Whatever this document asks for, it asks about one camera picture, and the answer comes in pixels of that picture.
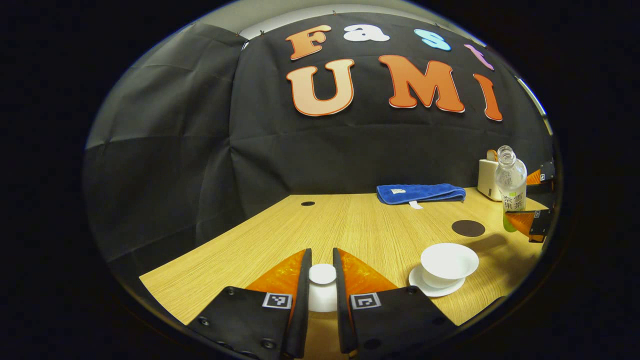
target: screw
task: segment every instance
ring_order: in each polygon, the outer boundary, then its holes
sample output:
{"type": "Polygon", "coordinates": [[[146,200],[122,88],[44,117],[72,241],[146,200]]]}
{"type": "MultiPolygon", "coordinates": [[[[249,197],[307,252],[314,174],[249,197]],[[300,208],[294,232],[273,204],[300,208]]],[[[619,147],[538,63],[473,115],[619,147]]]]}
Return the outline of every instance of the screw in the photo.
{"type": "Polygon", "coordinates": [[[275,348],[276,347],[276,345],[273,343],[273,341],[271,341],[269,339],[262,339],[261,345],[264,348],[275,348]]]}

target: saucer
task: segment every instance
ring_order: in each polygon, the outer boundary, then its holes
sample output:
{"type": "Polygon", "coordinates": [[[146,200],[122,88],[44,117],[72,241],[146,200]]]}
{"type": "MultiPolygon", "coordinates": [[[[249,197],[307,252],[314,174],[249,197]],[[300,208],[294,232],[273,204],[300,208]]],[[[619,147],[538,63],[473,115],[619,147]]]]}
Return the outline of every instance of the saucer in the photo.
{"type": "Polygon", "coordinates": [[[432,288],[429,285],[425,284],[424,280],[422,280],[421,271],[422,271],[422,265],[418,265],[415,268],[413,268],[413,270],[411,270],[411,272],[409,273],[409,285],[417,286],[418,288],[420,288],[420,290],[422,290],[422,292],[425,295],[429,297],[439,297],[439,296],[448,295],[460,289],[462,287],[462,284],[465,283],[465,279],[466,279],[463,277],[455,284],[448,286],[446,288],[432,288]]]}

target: water bottle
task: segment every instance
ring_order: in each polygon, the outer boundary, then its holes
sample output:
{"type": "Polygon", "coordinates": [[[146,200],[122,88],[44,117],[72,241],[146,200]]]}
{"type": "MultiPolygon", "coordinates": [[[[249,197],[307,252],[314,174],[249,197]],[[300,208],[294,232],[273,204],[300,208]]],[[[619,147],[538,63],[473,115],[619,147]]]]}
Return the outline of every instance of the water bottle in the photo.
{"type": "MultiPolygon", "coordinates": [[[[522,160],[516,158],[513,149],[507,145],[498,149],[495,184],[502,195],[503,213],[505,211],[524,211],[527,201],[527,167],[522,160]]],[[[502,221],[507,231],[516,231],[506,216],[503,215],[502,221]]]]}

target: wooden table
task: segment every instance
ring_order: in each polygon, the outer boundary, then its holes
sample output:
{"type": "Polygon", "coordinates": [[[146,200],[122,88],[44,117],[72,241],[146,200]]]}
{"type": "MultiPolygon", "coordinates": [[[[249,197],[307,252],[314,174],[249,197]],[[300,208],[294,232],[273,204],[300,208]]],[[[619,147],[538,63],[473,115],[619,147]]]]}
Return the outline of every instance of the wooden table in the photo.
{"type": "MultiPolygon", "coordinates": [[[[408,286],[420,254],[436,243],[459,243],[480,258],[476,272],[453,294],[431,298],[459,325],[529,273],[541,244],[502,226],[502,204],[475,188],[462,202],[382,204],[375,193],[290,195],[197,249],[140,277],[173,316],[189,323],[226,286],[245,288],[281,260],[311,248],[313,264],[333,262],[338,247],[371,265],[398,287],[408,286]],[[313,206],[301,206],[314,201],[313,206]],[[475,220],[484,234],[475,238],[451,229],[458,220],[475,220]]],[[[527,210],[546,209],[527,199],[527,210]]],[[[346,359],[339,350],[336,313],[310,313],[305,359],[346,359]]]]}

